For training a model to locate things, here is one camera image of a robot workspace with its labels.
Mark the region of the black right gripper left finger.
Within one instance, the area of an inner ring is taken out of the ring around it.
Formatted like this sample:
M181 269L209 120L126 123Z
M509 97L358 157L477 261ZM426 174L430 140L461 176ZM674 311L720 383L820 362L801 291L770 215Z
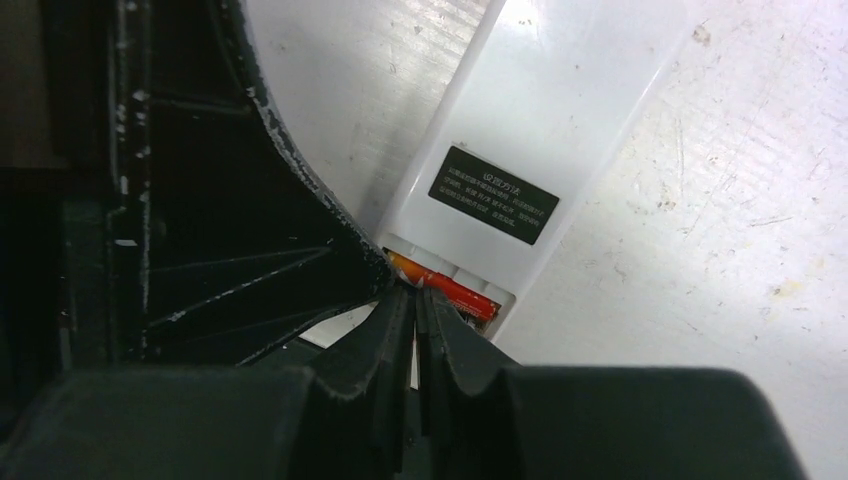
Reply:
M415 297L392 289L312 361L76 371L24 416L5 479L390 479Z

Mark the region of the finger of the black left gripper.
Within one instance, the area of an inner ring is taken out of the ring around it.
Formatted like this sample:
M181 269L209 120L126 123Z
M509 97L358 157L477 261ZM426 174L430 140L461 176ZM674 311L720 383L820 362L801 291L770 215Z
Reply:
M41 8L67 362L249 364L391 285L278 113L245 2Z

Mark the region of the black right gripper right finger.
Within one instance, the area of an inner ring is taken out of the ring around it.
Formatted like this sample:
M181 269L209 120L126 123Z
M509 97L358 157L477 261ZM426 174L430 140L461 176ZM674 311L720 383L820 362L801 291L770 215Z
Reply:
M721 369L523 366L445 294L416 297L437 479L801 479L767 399Z

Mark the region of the red orange battery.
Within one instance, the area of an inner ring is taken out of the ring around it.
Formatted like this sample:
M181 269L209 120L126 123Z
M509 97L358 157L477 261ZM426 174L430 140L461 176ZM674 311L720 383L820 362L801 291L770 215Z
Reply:
M386 253L403 281L416 288L432 287L441 290L460 312L470 315L475 320L489 322L494 320L499 312L498 303L457 283L452 278L391 250L387 250Z

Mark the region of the white red remote control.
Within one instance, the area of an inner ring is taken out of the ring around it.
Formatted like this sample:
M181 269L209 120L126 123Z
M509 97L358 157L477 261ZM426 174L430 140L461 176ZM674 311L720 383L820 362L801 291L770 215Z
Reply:
M374 232L500 305L497 339L691 27L685 1L493 1Z

